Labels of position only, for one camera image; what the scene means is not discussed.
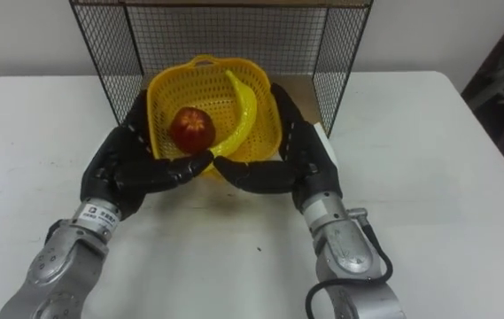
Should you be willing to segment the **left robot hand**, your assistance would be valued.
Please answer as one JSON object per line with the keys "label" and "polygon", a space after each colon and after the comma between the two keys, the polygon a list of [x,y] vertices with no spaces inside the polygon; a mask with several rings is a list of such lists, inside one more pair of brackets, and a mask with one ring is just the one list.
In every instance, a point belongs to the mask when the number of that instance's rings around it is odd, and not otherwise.
{"label": "left robot hand", "polygon": [[146,195],[184,185],[213,162],[210,151],[178,159],[155,159],[146,95],[145,90],[139,92],[126,118],[110,131],[81,179],[80,200],[107,201],[118,208],[122,220],[139,210]]}

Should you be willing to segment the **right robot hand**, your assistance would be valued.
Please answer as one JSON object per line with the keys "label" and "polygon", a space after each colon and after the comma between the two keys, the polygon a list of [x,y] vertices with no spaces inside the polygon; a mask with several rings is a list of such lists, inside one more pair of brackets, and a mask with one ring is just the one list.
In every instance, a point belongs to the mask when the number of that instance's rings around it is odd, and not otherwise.
{"label": "right robot hand", "polygon": [[274,83],[270,91],[282,125],[278,148],[281,158],[237,162],[218,156],[213,161],[215,168],[240,190],[256,194],[290,193],[297,209],[318,194],[342,197],[337,165],[325,150],[315,125],[304,119],[282,86]]}

